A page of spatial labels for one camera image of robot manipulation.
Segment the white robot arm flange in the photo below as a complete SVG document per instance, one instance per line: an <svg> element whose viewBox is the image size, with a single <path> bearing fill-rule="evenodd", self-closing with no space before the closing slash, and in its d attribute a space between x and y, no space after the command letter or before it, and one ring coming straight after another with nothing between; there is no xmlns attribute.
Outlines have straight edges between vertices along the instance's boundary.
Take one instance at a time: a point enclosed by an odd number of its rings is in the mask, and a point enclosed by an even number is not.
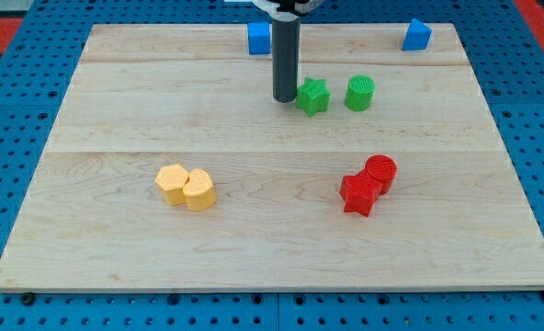
<svg viewBox="0 0 544 331"><path fill-rule="evenodd" d="M319 7L323 0L252 0L259 9L274 19L281 17L302 17Z"/></svg>

